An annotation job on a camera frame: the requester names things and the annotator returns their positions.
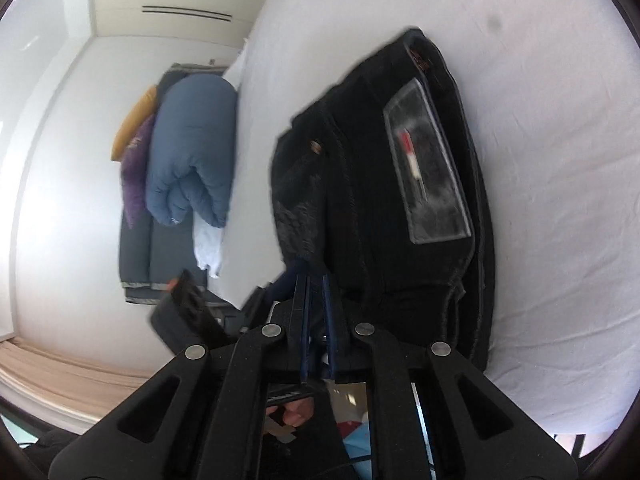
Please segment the blue comforter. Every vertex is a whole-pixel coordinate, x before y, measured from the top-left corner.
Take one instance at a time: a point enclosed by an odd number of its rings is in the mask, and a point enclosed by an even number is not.
[[[223,227],[236,160],[238,95],[217,75],[194,74],[167,92],[158,110],[146,176],[146,207],[164,225],[190,209]]]

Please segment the metal screw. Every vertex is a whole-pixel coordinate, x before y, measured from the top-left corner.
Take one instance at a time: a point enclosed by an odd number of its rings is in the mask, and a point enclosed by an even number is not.
[[[371,323],[358,323],[356,325],[356,334],[371,335],[376,331]]]
[[[437,341],[431,345],[431,351],[439,357],[446,357],[451,353],[451,347],[443,341]]]
[[[280,332],[282,332],[282,329],[275,323],[269,323],[262,327],[262,335],[265,337],[276,337],[280,335]]]
[[[202,359],[204,354],[206,354],[206,350],[204,349],[204,346],[200,345],[191,345],[184,351],[184,356],[191,361]]]

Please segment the hand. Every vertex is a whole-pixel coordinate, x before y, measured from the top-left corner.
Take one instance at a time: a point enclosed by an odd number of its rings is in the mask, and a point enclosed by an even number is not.
[[[288,426],[298,428],[314,416],[314,398],[305,397],[304,399],[294,400],[284,405],[284,415],[282,421]],[[275,412],[278,406],[270,406],[267,408],[267,415]]]

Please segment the beige curtain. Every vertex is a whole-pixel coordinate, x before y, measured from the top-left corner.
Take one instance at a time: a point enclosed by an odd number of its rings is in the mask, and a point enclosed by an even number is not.
[[[55,354],[21,338],[0,343],[0,381],[36,402],[94,422],[152,375]]]

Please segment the bed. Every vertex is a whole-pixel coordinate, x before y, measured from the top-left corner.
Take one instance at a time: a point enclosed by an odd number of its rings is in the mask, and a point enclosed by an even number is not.
[[[640,388],[640,50],[611,0],[267,0],[214,291],[239,305],[282,270],[276,138],[410,25],[458,83],[492,209],[486,374],[550,433],[612,431]]]

